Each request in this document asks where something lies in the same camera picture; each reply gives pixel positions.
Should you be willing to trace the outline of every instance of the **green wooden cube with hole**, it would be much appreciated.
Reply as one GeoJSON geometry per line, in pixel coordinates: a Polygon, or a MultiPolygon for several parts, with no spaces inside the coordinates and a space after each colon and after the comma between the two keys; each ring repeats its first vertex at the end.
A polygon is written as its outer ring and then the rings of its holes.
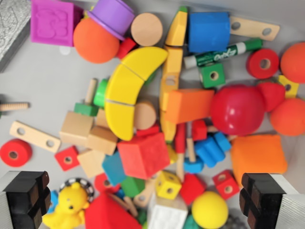
{"type": "Polygon", "coordinates": [[[200,67],[200,80],[204,88],[225,84],[224,67],[222,63],[200,67]]]}
{"type": "Polygon", "coordinates": [[[145,189],[145,182],[142,179],[127,177],[122,183],[121,188],[128,197],[135,197],[145,189]]]}

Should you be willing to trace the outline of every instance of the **purple cup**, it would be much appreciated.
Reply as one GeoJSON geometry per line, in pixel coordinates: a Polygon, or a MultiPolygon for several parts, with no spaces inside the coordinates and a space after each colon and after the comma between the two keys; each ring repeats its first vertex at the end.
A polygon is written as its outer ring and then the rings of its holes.
{"type": "Polygon", "coordinates": [[[88,15],[122,41],[134,19],[133,10],[122,0],[99,0],[88,15]]]}

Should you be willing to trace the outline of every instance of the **red cube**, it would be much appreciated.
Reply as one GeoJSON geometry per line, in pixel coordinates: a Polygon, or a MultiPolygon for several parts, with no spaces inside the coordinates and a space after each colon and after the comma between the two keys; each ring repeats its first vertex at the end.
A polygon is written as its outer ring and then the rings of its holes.
{"type": "Polygon", "coordinates": [[[205,190],[205,182],[201,181],[195,174],[185,174],[180,195],[187,205],[190,205],[205,190]]]}
{"type": "Polygon", "coordinates": [[[229,199],[235,194],[239,193],[239,186],[234,177],[231,175],[230,170],[225,170],[214,176],[213,181],[219,194],[224,199],[229,199]]]}
{"type": "Polygon", "coordinates": [[[133,137],[129,142],[118,143],[125,174],[149,179],[170,164],[163,133],[133,137]]]}
{"type": "Polygon", "coordinates": [[[75,146],[71,146],[57,154],[55,158],[63,171],[67,171],[78,166],[80,163],[77,159],[78,151],[75,146]]]}

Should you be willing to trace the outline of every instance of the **orange foam ball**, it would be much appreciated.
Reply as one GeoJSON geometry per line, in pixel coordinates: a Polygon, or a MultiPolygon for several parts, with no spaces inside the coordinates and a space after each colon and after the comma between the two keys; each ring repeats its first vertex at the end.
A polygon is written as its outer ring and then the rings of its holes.
{"type": "Polygon", "coordinates": [[[119,39],[91,18],[82,20],[76,26],[73,40],[78,54],[92,63],[104,63],[111,60],[120,47],[119,39]]]}
{"type": "Polygon", "coordinates": [[[305,42],[294,44],[283,54],[281,70],[295,83],[305,83],[305,42]]]}
{"type": "Polygon", "coordinates": [[[305,132],[305,102],[286,99],[270,114],[273,128],[283,135],[297,136],[305,132]]]}

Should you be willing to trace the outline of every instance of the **yellow bear toy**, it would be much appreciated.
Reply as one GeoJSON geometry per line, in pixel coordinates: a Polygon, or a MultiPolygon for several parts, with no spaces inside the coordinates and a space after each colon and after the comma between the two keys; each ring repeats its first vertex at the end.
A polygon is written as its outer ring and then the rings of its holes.
{"type": "Polygon", "coordinates": [[[59,193],[54,213],[43,216],[42,222],[50,229],[74,229],[85,223],[88,207],[87,192],[76,182],[59,193]]]}

